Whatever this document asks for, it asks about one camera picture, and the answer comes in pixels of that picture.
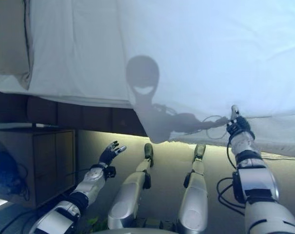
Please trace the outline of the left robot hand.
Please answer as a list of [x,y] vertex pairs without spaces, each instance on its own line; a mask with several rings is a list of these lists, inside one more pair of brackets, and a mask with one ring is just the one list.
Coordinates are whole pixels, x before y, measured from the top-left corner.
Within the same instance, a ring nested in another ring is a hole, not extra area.
[[118,141],[110,143],[102,152],[98,163],[104,167],[111,165],[114,158],[127,149],[125,145],[119,147]]

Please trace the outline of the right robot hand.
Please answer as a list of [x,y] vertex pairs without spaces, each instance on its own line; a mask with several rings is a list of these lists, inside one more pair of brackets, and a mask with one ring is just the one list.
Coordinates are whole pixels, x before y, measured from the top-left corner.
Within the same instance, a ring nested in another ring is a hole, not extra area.
[[231,118],[226,125],[226,130],[230,135],[228,142],[231,142],[235,136],[243,132],[247,132],[255,140],[255,135],[251,131],[249,122],[240,115],[240,111],[236,105],[232,105],[231,107]]

